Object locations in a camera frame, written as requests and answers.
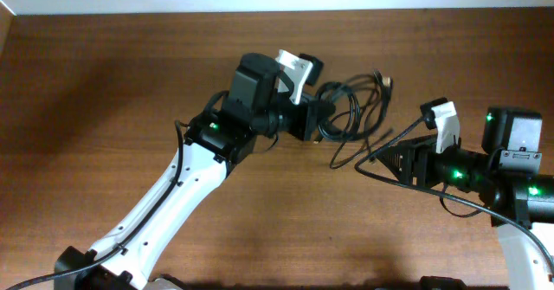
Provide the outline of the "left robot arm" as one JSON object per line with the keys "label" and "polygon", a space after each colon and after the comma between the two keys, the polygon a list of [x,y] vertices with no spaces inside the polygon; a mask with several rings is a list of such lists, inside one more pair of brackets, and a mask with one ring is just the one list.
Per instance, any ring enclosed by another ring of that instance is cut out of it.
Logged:
{"label": "left robot arm", "polygon": [[56,289],[143,289],[187,218],[254,151],[258,137],[287,132],[307,141],[332,103],[303,89],[324,67],[318,58],[281,50],[245,54],[229,90],[213,95],[187,125],[177,124],[177,153],[159,180],[108,234],[55,263]]}

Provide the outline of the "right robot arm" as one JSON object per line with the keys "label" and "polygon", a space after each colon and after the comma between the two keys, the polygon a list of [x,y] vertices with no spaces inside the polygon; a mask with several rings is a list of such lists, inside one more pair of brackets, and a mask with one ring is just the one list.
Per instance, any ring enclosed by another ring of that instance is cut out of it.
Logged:
{"label": "right robot arm", "polygon": [[487,213],[498,233],[511,289],[553,287],[553,177],[540,173],[540,113],[517,107],[487,110],[482,152],[461,146],[460,121],[451,101],[420,107],[434,134],[403,134],[370,155],[394,175],[394,183],[430,192],[442,201],[447,188],[474,192],[474,213]]}

